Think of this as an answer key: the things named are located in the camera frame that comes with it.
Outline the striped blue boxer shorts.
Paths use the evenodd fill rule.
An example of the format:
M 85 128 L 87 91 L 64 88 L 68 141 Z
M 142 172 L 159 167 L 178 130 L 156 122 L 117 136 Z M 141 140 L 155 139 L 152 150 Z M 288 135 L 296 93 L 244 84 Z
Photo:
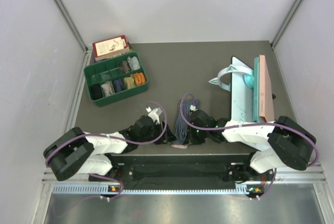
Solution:
M 190 108 L 194 105 L 196 109 L 200 106 L 199 99 L 188 99 L 184 101 L 180 101 L 178 105 L 178 112 L 175 122 L 175 131 L 174 135 L 176 137 L 176 141 L 172 143 L 172 147 L 186 149 L 189 144 L 189 134 L 190 134 L 190 126 L 186 124 L 183 120 L 180 112 L 180 105 L 182 105 L 183 116 L 190 121 Z

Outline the black underwear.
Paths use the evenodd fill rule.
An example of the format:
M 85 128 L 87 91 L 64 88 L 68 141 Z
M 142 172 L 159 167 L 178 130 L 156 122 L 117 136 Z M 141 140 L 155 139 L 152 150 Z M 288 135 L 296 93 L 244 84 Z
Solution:
M 91 92 L 91 99 L 92 100 L 99 100 L 103 98 L 103 91 L 100 84 L 93 84 L 90 87 Z

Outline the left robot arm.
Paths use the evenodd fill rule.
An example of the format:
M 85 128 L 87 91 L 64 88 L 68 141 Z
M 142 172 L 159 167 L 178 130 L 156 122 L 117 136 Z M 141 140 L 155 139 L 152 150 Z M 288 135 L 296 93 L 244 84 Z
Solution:
M 76 174 L 97 174 L 110 181 L 118 176 L 112 154 L 126 154 L 140 145 L 174 141 L 176 136 L 165 121 L 141 116 L 130 127 L 111 134 L 92 134 L 74 127 L 48 146 L 43 156 L 58 181 Z

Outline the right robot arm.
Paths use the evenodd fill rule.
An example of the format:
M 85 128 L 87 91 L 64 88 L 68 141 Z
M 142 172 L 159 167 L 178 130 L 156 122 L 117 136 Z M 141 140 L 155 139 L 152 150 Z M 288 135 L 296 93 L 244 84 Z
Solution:
M 262 173 L 280 167 L 304 171 L 311 165 L 316 138 L 287 116 L 264 123 L 215 120 L 191 106 L 187 125 L 190 143 L 202 144 L 207 138 L 220 143 L 242 143 L 255 149 L 244 161 L 244 175 L 255 180 Z

